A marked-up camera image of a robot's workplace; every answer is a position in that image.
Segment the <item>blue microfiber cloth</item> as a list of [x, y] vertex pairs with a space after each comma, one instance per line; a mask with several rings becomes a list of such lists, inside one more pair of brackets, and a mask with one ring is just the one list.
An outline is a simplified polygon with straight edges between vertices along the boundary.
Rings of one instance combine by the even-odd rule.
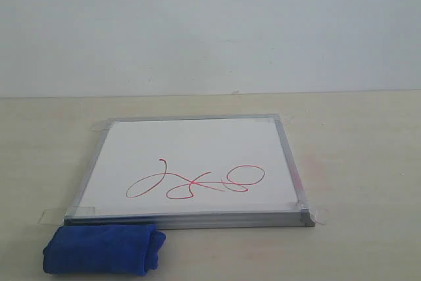
[[61, 226], [43, 249], [47, 274], [131, 274], [158, 266], [166, 235], [156, 226]]

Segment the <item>clear tape front right corner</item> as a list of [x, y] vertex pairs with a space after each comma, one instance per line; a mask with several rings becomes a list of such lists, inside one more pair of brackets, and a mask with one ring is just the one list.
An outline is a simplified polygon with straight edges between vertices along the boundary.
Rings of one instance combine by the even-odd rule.
[[317, 224], [326, 225], [329, 211], [322, 207], [310, 207], [306, 203], [298, 202], [292, 208], [298, 214], [299, 225], [304, 227], [315, 227]]

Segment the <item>white board with aluminium frame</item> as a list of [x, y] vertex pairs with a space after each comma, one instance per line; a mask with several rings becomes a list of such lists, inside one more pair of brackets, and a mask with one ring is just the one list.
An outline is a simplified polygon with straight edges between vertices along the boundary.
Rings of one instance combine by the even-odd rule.
[[278, 115], [106, 120], [64, 223], [315, 225]]

